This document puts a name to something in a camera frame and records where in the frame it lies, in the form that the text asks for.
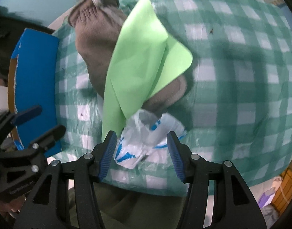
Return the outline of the person's left hand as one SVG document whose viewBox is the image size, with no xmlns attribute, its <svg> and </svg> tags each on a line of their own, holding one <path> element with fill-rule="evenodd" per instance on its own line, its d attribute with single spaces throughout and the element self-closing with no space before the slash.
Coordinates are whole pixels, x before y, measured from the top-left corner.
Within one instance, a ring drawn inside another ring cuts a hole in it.
<svg viewBox="0 0 292 229">
<path fill-rule="evenodd" d="M 26 201 L 25 195 L 22 195 L 10 201 L 9 203 L 0 200 L 0 214 L 4 218 L 10 215 L 14 219 L 16 219 L 25 201 Z"/>
</svg>

